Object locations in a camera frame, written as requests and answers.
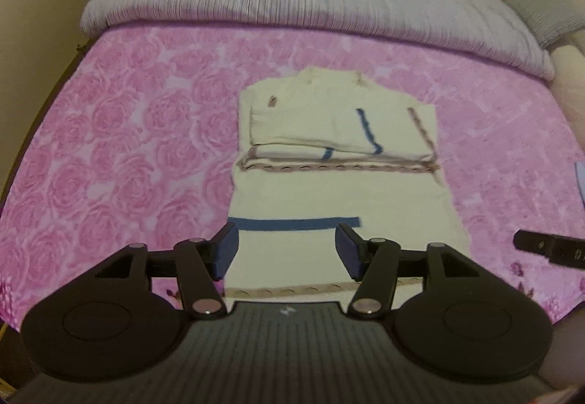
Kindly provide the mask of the grey quilted duvet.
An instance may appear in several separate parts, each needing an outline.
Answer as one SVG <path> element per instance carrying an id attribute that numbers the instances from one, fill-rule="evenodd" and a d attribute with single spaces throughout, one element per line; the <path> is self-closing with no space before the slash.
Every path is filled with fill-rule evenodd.
<path id="1" fill-rule="evenodd" d="M 402 39 L 472 53 L 551 80 L 548 52 L 500 0 L 90 0 L 89 38 L 137 21 L 226 22 Z"/>

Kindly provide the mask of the pink floral blanket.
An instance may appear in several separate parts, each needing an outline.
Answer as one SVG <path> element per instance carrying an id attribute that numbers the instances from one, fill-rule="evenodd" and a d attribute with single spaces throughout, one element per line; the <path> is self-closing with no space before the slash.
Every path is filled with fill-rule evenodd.
<path id="1" fill-rule="evenodd" d="M 226 219 L 238 97 L 308 66 L 356 70 L 436 106 L 439 158 L 474 259 L 558 320 L 584 274 L 514 249 L 584 234 L 583 151 L 541 81 L 406 42 L 319 31 L 133 25 L 91 48 L 33 136 L 1 215 L 1 318 L 127 243 L 166 249 Z"/>

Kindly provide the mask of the cream knit sweater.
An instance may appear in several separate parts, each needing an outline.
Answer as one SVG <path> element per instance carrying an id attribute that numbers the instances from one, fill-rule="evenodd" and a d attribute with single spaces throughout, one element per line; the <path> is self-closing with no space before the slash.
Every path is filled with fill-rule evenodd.
<path id="1" fill-rule="evenodd" d="M 347 301 L 339 224 L 404 249 L 470 238 L 440 169 L 435 108 L 356 71 L 308 67 L 247 87 L 228 218 L 232 299 Z"/>

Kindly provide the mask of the grey knit pillow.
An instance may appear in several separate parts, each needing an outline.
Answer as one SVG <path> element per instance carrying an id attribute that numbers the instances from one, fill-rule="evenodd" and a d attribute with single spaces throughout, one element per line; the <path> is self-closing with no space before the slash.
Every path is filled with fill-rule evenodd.
<path id="1" fill-rule="evenodd" d="M 542 48 L 584 29 L 584 10 L 571 0 L 507 0 Z"/>

